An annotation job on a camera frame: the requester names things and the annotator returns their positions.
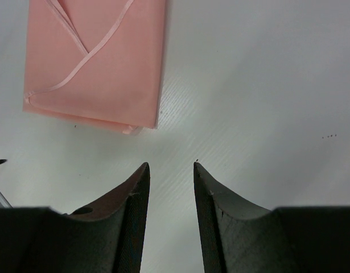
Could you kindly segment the pink cloth napkin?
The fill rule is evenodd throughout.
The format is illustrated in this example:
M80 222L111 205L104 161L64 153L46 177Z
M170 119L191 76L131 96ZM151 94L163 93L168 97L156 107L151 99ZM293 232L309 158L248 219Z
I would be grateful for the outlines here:
M155 128L165 16L165 1L30 1L23 110Z

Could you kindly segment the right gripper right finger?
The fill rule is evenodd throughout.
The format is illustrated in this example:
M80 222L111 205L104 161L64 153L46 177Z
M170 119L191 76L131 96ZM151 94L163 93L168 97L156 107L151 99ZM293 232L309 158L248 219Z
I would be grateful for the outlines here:
M350 272L350 206L267 210L200 163L193 183L205 272Z

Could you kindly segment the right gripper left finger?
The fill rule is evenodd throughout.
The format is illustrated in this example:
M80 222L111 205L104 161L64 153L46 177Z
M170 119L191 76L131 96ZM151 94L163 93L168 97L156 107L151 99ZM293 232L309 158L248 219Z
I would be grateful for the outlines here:
M0 208L0 272L139 272L149 191L150 167L143 163L71 214Z

